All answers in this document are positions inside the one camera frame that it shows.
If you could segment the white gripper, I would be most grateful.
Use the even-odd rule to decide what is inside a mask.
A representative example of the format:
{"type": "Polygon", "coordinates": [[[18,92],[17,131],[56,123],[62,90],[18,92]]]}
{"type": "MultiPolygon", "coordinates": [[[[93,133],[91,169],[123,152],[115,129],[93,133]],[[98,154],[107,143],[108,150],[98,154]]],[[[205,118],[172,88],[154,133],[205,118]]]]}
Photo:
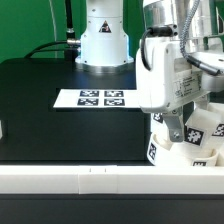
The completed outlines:
{"type": "Polygon", "coordinates": [[[178,41],[167,38],[147,38],[145,59],[136,55],[136,87],[138,103],[145,113],[164,113],[171,142],[184,140],[183,109],[195,101],[195,107],[206,110],[210,92],[224,90],[224,54],[215,51],[192,52],[192,56],[222,71],[212,76],[189,64],[181,55],[178,41]]]}

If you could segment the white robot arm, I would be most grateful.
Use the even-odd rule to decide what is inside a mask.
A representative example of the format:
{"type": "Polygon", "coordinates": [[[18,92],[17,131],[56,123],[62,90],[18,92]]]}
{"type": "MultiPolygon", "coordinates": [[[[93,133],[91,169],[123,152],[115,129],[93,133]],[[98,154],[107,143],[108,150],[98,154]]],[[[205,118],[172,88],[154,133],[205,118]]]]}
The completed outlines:
{"type": "Polygon", "coordinates": [[[139,106],[163,115],[170,140],[184,140],[182,107],[224,90],[224,53],[213,40],[218,29],[215,0],[143,0],[144,33],[129,56],[123,30],[123,0],[86,0],[79,68],[115,73],[133,64],[139,106]]]}

